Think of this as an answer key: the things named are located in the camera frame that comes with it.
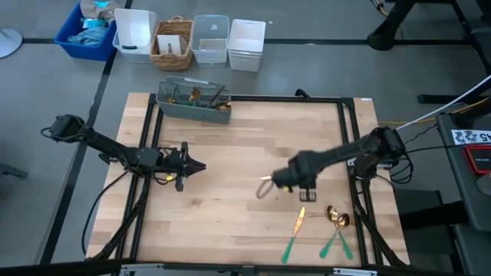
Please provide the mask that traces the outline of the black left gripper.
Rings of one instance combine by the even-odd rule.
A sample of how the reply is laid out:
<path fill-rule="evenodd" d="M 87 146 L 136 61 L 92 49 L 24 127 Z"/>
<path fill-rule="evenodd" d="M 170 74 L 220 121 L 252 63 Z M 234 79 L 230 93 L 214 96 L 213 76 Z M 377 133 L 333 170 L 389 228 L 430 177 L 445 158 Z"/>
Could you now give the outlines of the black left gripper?
<path fill-rule="evenodd" d="M 160 147 L 159 150 L 162 155 L 159 164 L 159 172 L 169 174 L 173 173 L 176 175 L 174 182 L 177 192 L 183 191 L 183 179 L 186 177 L 186 174 L 191 176 L 195 173 L 206 170 L 205 163 L 201 163 L 200 161 L 193 159 L 191 156 L 187 156 L 189 150 L 187 142 L 182 142 L 179 149 L 177 147 Z M 185 174 L 186 159 L 188 166 Z"/>

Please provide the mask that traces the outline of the grey mesh cutlery basket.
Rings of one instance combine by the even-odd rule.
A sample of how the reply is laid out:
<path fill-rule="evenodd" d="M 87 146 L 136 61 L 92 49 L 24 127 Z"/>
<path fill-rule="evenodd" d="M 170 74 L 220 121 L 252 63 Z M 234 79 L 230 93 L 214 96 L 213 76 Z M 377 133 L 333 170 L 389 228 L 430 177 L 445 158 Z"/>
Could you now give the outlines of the grey mesh cutlery basket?
<path fill-rule="evenodd" d="M 167 77 L 158 84 L 157 103 L 163 113 L 172 118 L 195 120 L 207 123 L 228 124 L 232 108 L 228 110 L 217 110 L 215 106 L 222 102 L 232 102 L 229 89 L 226 89 L 207 108 L 208 102 L 213 98 L 216 91 L 224 84 L 209 80 L 199 80 L 190 77 Z M 199 87 L 201 94 L 194 106 L 186 106 L 194 87 Z M 178 103 L 167 103 L 166 99 L 172 97 Z"/>

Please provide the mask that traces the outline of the clear plastic bin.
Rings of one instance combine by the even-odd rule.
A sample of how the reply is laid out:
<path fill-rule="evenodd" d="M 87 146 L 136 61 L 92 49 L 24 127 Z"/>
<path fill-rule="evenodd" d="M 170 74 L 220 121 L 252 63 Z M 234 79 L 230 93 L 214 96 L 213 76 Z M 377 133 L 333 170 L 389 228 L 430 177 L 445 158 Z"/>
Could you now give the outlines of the clear plastic bin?
<path fill-rule="evenodd" d="M 197 15 L 194 18 L 190 47 L 200 67 L 225 67 L 228 42 L 228 16 Z"/>

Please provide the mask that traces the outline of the white cardboard box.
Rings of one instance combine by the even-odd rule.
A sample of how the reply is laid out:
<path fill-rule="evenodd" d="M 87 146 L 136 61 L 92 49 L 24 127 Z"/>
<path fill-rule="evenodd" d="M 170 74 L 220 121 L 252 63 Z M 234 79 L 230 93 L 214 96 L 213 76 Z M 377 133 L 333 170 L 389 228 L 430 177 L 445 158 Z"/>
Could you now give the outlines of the white cardboard box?
<path fill-rule="evenodd" d="M 176 56 L 183 56 L 188 46 L 183 36 L 177 34 L 159 34 L 157 43 L 160 54 L 173 54 Z"/>

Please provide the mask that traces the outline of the white plastic bin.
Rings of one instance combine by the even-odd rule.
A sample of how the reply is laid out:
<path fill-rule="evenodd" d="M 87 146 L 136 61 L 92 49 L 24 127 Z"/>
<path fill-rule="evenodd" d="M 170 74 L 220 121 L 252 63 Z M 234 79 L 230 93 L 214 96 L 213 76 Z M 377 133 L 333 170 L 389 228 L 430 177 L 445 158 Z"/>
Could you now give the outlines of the white plastic bin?
<path fill-rule="evenodd" d="M 134 64 L 151 64 L 150 46 L 157 26 L 157 14 L 139 9 L 114 10 L 116 34 L 113 46 L 126 61 Z"/>

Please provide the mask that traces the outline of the blue plastic bin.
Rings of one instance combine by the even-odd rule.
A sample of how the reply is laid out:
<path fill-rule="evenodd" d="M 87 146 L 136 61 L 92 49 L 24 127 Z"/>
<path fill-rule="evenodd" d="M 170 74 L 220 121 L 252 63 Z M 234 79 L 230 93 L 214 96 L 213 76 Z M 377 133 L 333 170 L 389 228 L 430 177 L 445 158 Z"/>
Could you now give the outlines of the blue plastic bin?
<path fill-rule="evenodd" d="M 70 36 L 79 35 L 82 32 L 82 18 L 80 4 L 77 3 L 56 34 L 54 38 L 55 44 L 60 45 L 72 58 L 108 61 L 110 56 L 116 51 L 116 48 L 112 45 L 117 30 L 116 23 L 113 21 L 108 25 L 101 41 L 96 45 L 69 42 L 68 38 Z"/>

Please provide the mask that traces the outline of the blue cloth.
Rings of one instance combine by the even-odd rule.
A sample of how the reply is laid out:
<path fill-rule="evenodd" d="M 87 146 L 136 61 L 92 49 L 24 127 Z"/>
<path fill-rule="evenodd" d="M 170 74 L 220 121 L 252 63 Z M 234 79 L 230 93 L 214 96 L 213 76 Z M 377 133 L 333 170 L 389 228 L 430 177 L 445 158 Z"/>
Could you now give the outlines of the blue cloth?
<path fill-rule="evenodd" d="M 88 28 L 75 36 L 69 36 L 68 42 L 73 44 L 84 44 L 95 46 L 102 42 L 107 29 L 105 27 Z"/>

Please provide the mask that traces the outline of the black front beam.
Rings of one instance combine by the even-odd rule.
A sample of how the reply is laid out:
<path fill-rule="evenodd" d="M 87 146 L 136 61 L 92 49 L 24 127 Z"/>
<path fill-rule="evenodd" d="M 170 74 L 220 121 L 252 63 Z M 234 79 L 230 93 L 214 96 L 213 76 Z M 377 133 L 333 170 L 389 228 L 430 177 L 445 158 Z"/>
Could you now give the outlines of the black front beam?
<path fill-rule="evenodd" d="M 131 258 L 74 261 L 54 264 L 33 264 L 0 268 L 0 276 L 100 276 L 122 271 L 142 269 L 217 271 L 254 275 L 260 272 L 342 274 L 352 276 L 479 276 L 474 274 L 431 271 L 411 266 L 391 267 L 367 264 L 359 268 L 294 266 L 294 265 L 253 265 L 253 264 L 184 264 L 137 262 Z"/>

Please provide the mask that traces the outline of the teal cloth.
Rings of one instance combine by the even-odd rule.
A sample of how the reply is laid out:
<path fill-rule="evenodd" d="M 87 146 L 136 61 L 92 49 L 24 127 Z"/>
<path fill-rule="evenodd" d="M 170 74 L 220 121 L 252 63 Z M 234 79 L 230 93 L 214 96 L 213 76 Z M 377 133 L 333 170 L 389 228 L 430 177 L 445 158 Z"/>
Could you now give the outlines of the teal cloth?
<path fill-rule="evenodd" d="M 98 19 L 98 18 L 82 18 L 81 23 L 83 29 L 107 27 L 106 21 L 104 19 Z"/>

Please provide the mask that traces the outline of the black desk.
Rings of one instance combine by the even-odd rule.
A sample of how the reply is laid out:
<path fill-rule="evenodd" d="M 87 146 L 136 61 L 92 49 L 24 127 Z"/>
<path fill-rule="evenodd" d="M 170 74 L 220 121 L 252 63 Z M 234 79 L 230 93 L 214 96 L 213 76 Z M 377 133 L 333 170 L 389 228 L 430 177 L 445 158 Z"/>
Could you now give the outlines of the black desk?
<path fill-rule="evenodd" d="M 465 146 L 478 144 L 456 145 L 451 133 L 451 130 L 491 130 L 491 116 L 478 119 L 470 129 L 460 129 L 453 123 L 450 115 L 439 115 L 437 126 L 470 225 L 477 230 L 491 232 L 491 196 L 484 195 L 477 189 L 476 180 L 479 175 L 470 170 L 463 155 Z"/>

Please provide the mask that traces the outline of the black stand foot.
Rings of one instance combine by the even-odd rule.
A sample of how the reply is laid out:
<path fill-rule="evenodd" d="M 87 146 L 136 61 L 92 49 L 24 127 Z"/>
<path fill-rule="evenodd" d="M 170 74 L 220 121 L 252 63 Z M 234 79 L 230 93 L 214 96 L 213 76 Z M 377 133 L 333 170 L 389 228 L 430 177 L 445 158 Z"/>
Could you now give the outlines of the black stand foot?
<path fill-rule="evenodd" d="M 26 179 L 28 177 L 27 172 L 5 163 L 0 163 L 0 175 L 15 176 L 20 179 Z"/>

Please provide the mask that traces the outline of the white printed label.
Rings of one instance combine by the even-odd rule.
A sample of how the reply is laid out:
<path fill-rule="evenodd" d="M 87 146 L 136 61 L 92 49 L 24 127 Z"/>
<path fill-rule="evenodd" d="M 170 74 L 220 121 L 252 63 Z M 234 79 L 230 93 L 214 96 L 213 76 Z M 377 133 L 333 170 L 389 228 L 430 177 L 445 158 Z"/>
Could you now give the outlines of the white printed label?
<path fill-rule="evenodd" d="M 491 143 L 491 130 L 451 130 L 456 145 Z"/>

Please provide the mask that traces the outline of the red cased tablet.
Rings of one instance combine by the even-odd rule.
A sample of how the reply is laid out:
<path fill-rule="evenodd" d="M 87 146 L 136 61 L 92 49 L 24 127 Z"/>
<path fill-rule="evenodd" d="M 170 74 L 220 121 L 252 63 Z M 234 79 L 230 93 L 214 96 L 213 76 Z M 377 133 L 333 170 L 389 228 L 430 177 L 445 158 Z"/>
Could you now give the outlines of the red cased tablet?
<path fill-rule="evenodd" d="M 491 146 L 465 146 L 463 155 L 466 157 L 470 170 L 474 174 L 484 175 L 491 173 Z"/>

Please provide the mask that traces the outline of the grey round object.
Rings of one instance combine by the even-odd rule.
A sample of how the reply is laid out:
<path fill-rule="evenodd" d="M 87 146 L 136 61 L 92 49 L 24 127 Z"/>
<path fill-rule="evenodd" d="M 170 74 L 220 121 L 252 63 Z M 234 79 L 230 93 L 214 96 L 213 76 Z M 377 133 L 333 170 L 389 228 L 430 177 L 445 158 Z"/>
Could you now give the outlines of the grey round object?
<path fill-rule="evenodd" d="M 482 175 L 476 180 L 477 189 L 486 196 L 491 196 L 491 172 Z"/>

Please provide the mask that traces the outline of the black table frame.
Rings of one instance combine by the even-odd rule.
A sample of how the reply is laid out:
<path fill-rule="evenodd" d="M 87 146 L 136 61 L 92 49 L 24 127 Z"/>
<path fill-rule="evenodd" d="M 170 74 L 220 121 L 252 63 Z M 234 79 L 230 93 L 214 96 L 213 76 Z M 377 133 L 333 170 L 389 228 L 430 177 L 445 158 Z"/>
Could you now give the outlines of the black table frame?
<path fill-rule="evenodd" d="M 333 205 L 339 212 L 352 211 L 345 164 L 318 177 L 316 202 L 300 202 L 297 194 L 280 190 L 263 199 L 255 195 L 259 178 L 283 167 L 298 151 L 325 150 L 351 139 L 350 115 L 357 117 L 361 133 L 376 126 L 374 105 L 362 98 L 347 106 L 332 99 L 236 97 L 227 125 L 164 118 L 160 133 L 149 133 L 148 141 L 160 146 L 187 142 L 191 157 L 207 168 L 189 177 L 182 192 L 173 184 L 150 185 L 140 243 L 134 247 L 128 234 L 124 256 L 156 263 L 284 265 L 281 258 L 304 205 L 287 265 L 360 266 L 355 225 L 343 231 L 351 260 L 340 241 L 319 257 L 335 230 L 325 209 Z"/>

